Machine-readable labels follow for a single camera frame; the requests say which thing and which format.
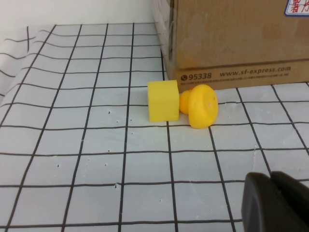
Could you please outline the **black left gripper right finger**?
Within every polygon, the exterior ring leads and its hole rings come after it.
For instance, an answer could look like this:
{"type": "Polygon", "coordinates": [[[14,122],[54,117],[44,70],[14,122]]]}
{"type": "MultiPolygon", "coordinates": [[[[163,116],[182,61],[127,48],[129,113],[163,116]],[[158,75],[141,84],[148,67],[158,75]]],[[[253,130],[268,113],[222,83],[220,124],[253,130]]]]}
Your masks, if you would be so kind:
{"type": "Polygon", "coordinates": [[[288,205],[299,217],[309,216],[309,188],[280,171],[272,172],[270,179],[281,192],[288,205]]]}

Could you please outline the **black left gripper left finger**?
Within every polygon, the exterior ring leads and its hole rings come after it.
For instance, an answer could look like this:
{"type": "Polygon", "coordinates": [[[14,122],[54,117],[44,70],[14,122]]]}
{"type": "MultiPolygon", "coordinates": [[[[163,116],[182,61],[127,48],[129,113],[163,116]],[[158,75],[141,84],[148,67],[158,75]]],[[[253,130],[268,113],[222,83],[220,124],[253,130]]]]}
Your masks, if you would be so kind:
{"type": "Polygon", "coordinates": [[[245,177],[241,215],[246,232],[307,232],[309,217],[299,217],[262,173],[245,177]]]}

